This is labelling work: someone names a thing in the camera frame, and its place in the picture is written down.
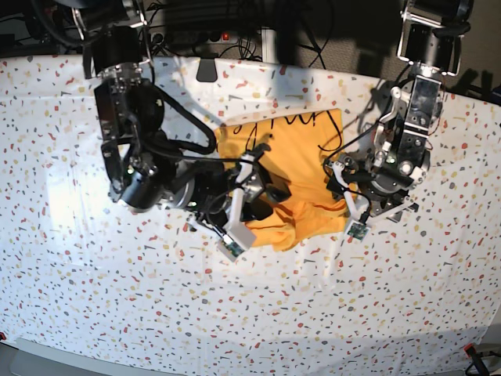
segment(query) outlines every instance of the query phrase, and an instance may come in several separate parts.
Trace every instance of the confetti pattern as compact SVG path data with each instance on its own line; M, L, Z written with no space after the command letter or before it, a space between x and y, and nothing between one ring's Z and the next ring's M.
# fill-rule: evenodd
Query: confetti pattern
M212 128L341 108L375 121L372 78L218 60L158 60L157 80ZM181 211L113 205L78 57L0 61L0 328L100 360L189 375L430 374L465 368L501 302L501 109L447 96L417 215L236 265ZM172 110L165 129L197 141Z

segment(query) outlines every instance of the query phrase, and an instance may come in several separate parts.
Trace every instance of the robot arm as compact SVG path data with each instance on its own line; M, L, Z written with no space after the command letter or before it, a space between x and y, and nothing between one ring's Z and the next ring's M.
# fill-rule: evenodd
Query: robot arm
M470 30L472 7L473 0L413 0L405 5L398 58L411 66L409 78L391 90L389 112L371 127L373 145L366 158L341 154L338 161L328 158L324 164L333 172L327 189L348 202L351 236L362 240L377 220L399 222L403 210L417 212L409 191L424 182L430 169L426 142L442 113L442 76L459 70L461 40ZM403 52L407 23L410 32ZM349 183L358 184L362 210L353 203Z
M140 0L108 0L99 4L89 0L60 1L73 6L81 44L86 45L89 57L84 56L85 71L90 71L93 60L101 79L94 93L110 198L137 213L157 205L191 213L191 230L219 237L218 248L235 261L255 241L245 222L269 217L273 213L269 203L285 201L290 196L286 183L259 164L269 146L259 145L239 159L204 157L215 152L214 133L155 86L147 45L148 57L143 59L138 29L142 28L146 41L148 25ZM141 23L115 24L127 18L137 20L138 16ZM86 38L93 30L101 31L89 42ZM151 69L152 80L142 76L146 65ZM161 130L165 104L202 132L207 145L168 139ZM226 162L234 167L225 168Z

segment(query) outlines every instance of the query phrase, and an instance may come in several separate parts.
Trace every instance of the white tablecloth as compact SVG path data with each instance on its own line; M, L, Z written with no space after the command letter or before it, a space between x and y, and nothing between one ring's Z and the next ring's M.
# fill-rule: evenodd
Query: white tablecloth
M0 61L0 331L180 374L426 374L465 368L501 302L501 108L448 95L420 205L363 244L340 233L233 265L181 211L107 196L79 57ZM157 81L207 124L341 108L344 137L378 80L216 60L158 60ZM192 132L171 111L164 128ZM190 133L196 141L196 133Z

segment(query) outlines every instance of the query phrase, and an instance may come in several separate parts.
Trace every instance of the cloth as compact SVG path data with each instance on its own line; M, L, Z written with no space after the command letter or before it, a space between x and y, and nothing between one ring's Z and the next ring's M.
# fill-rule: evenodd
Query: cloth
M255 247L271 244L277 251L287 251L309 237L344 229L346 203L335 201L326 189L322 167L328 150L342 145L340 110L221 127L216 136L223 158L238 158L267 143L272 150L260 163L288 183L290 199L273 205L273 215L267 219L247 224L257 236Z

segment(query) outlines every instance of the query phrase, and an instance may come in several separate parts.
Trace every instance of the screw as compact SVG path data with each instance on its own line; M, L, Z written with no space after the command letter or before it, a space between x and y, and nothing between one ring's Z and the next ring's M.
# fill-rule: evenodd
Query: screw
M410 173L413 171L413 164L409 161L403 161L398 170L402 175L410 175Z

